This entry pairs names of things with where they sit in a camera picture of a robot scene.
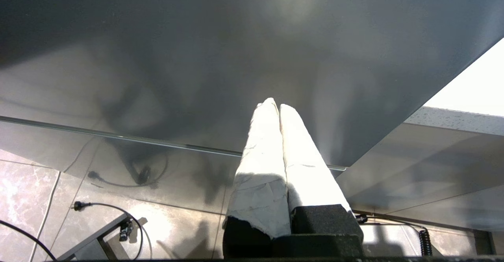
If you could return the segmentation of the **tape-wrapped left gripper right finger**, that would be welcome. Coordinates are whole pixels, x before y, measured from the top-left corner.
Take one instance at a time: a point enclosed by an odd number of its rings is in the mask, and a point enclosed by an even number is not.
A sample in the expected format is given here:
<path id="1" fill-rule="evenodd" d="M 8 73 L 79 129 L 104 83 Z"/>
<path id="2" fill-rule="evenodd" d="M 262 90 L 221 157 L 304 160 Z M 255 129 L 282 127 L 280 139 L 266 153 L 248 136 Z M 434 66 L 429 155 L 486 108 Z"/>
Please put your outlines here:
<path id="1" fill-rule="evenodd" d="M 299 113 L 282 104 L 280 124 L 292 233 L 363 235 Z"/>

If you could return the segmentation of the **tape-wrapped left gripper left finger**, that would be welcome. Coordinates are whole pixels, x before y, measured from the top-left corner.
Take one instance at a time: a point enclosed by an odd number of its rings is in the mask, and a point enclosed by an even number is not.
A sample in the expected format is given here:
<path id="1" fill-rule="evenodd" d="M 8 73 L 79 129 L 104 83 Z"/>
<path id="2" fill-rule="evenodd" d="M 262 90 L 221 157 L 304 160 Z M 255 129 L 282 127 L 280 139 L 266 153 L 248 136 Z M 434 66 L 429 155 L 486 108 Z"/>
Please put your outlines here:
<path id="1" fill-rule="evenodd" d="M 234 176 L 225 222 L 224 258 L 271 257 L 291 235 L 280 116 L 273 98 L 257 104 Z"/>

